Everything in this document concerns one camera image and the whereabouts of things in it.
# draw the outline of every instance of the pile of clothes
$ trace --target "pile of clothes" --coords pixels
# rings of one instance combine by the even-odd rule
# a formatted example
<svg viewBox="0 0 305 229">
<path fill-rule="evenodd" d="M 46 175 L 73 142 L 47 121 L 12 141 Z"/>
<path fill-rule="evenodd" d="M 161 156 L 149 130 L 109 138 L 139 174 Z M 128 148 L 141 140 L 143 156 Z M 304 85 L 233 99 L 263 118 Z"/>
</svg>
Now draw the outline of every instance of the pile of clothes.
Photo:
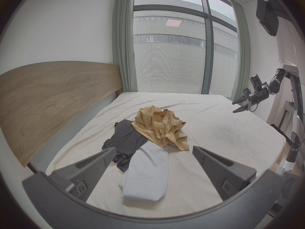
<svg viewBox="0 0 305 229">
<path fill-rule="evenodd" d="M 113 161 L 125 172 L 119 187 L 122 198 L 158 201 L 165 196 L 168 179 L 167 145 L 189 150 L 187 136 L 181 131 L 185 122 L 168 109 L 141 108 L 135 121 L 115 123 L 115 133 L 102 149 L 116 148 Z"/>
</svg>

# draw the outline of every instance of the curtain fold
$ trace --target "curtain fold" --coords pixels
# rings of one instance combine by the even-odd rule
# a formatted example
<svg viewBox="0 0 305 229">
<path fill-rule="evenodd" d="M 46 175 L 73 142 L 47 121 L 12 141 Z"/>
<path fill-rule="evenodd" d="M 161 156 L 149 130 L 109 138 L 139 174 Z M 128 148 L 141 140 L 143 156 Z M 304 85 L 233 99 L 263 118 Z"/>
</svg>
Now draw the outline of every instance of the curtain fold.
<svg viewBox="0 0 305 229">
<path fill-rule="evenodd" d="M 133 1 L 115 0 L 112 14 L 113 64 L 120 68 L 123 92 L 137 92 L 133 47 Z"/>
<path fill-rule="evenodd" d="M 242 6 L 234 0 L 230 0 L 230 2 L 236 18 L 238 41 L 237 71 L 231 95 L 231 100 L 235 100 L 242 95 L 242 90 L 246 88 L 249 80 L 250 35 Z"/>
</svg>

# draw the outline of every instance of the dark gray clothing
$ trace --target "dark gray clothing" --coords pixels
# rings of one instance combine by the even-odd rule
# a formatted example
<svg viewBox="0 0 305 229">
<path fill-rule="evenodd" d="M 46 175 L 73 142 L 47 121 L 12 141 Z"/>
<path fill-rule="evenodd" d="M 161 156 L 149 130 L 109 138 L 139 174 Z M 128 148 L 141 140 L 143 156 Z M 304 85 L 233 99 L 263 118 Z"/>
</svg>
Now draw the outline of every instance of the dark gray clothing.
<svg viewBox="0 0 305 229">
<path fill-rule="evenodd" d="M 146 142 L 147 138 L 133 128 L 132 121 L 122 120 L 115 124 L 114 134 L 105 141 L 102 149 L 115 147 L 116 156 L 113 162 L 117 163 L 117 168 L 125 172 L 132 155 Z"/>
</svg>

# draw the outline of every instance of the bed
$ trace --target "bed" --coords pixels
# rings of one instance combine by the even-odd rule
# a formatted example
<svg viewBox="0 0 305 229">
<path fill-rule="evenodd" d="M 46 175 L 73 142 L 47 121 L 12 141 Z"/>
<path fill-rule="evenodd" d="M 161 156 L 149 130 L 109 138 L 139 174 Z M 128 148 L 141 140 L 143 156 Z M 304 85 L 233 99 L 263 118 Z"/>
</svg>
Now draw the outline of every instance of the bed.
<svg viewBox="0 0 305 229">
<path fill-rule="evenodd" d="M 87 203 L 135 217 L 170 217 L 197 212 L 222 202 L 207 175 L 192 155 L 193 145 L 254 167 L 259 176 L 274 164 L 283 149 L 282 136 L 251 112 L 233 114 L 236 108 L 220 95 L 122 93 L 102 109 L 59 153 L 46 174 L 101 151 L 114 133 L 114 124 L 134 120 L 140 108 L 150 105 L 173 110 L 186 122 L 189 151 L 168 145 L 168 187 L 162 201 L 122 199 L 118 187 L 123 172 L 113 162 L 101 177 Z"/>
<path fill-rule="evenodd" d="M 0 126 L 16 158 L 25 167 L 47 140 L 66 123 L 122 88 L 119 67 L 84 61 L 42 62 L 0 75 Z M 283 150 L 283 137 L 251 112 L 233 114 L 236 106 L 220 95 L 122 93 L 67 143 L 46 173 L 99 151 L 115 122 L 134 120 L 140 108 L 170 109 L 186 122 L 189 151 L 168 145 L 168 187 L 158 202 L 122 199 L 123 177 L 110 163 L 87 203 L 135 217 L 162 218 L 204 210 L 222 202 L 192 155 L 204 147 L 251 166 L 259 176 Z"/>
</svg>

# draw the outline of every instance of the window frame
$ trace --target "window frame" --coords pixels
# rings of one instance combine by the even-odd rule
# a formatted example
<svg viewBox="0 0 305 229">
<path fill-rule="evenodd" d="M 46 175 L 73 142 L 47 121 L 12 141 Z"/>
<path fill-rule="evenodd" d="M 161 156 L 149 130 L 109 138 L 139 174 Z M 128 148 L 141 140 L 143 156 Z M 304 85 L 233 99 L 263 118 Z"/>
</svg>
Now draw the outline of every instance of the window frame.
<svg viewBox="0 0 305 229">
<path fill-rule="evenodd" d="M 227 5 L 231 5 L 231 3 L 227 0 L 220 0 Z M 209 94 L 211 80 L 212 80 L 212 71 L 213 71 L 213 61 L 214 61 L 214 30 L 213 30 L 213 21 L 224 25 L 225 27 L 235 31 L 237 33 L 237 28 L 234 25 L 229 24 L 222 19 L 215 17 L 211 14 L 211 8 L 208 0 L 201 0 L 203 6 L 203 12 L 184 8 L 180 6 L 174 5 L 163 5 L 163 4 L 143 4 L 143 5 L 133 5 L 133 11 L 143 11 L 143 10 L 167 10 L 167 11 L 175 11 L 181 13 L 188 13 L 192 15 L 196 15 L 205 19 L 205 31 L 206 31 L 206 40 L 205 40 L 205 48 L 206 48 L 206 58 L 205 58 L 205 69 L 204 69 L 204 77 L 201 94 Z"/>
</svg>

